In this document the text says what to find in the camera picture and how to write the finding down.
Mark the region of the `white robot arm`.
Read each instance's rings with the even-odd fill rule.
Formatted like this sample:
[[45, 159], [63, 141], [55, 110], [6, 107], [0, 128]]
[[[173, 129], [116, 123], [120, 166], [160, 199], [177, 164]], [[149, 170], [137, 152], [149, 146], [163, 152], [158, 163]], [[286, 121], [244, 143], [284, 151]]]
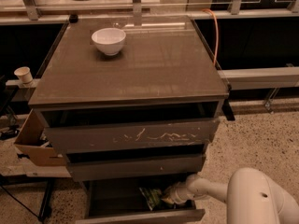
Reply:
[[227, 224], [299, 224], [299, 205], [291, 194], [252, 168], [236, 170], [227, 184], [189, 175], [167, 188], [162, 200], [183, 204], [206, 196], [226, 204]]

